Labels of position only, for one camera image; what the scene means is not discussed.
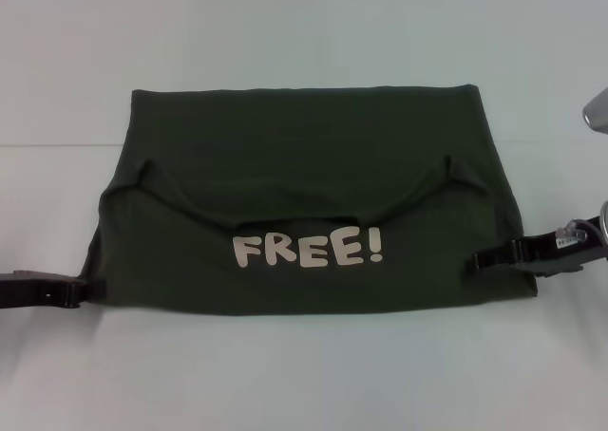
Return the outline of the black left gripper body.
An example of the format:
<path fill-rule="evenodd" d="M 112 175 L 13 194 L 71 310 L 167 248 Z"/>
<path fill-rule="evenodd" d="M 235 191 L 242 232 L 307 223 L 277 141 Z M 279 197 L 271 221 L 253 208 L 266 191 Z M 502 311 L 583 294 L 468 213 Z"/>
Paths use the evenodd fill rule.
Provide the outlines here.
<path fill-rule="evenodd" d="M 50 306 L 52 299 L 45 287 L 52 282 L 37 272 L 1 274 L 1 308 L 16 309 Z"/>

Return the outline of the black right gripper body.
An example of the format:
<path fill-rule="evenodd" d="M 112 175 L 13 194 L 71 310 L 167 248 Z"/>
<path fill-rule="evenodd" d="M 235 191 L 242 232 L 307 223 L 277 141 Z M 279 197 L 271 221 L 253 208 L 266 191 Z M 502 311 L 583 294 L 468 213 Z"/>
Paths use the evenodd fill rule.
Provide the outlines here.
<path fill-rule="evenodd" d="M 520 241 L 518 270 L 541 277 L 579 272 L 584 264 L 607 258 L 607 216 L 571 219 L 555 232 Z"/>

